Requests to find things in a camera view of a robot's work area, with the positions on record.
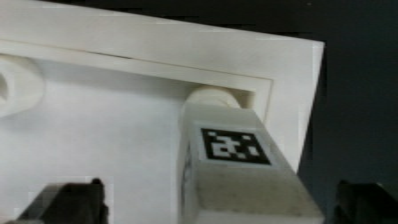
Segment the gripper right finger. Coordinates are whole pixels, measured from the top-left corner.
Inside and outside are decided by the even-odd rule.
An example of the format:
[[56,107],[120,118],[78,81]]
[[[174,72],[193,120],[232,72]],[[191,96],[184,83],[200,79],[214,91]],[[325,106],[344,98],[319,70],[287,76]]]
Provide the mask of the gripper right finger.
[[339,182],[332,224],[398,224],[398,184]]

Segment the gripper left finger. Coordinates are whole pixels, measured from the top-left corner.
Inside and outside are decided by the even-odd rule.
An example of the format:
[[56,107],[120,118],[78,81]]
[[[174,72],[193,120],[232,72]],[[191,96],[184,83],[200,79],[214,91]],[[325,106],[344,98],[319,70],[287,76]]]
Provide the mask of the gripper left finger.
[[101,179],[47,184],[10,224],[108,224]]

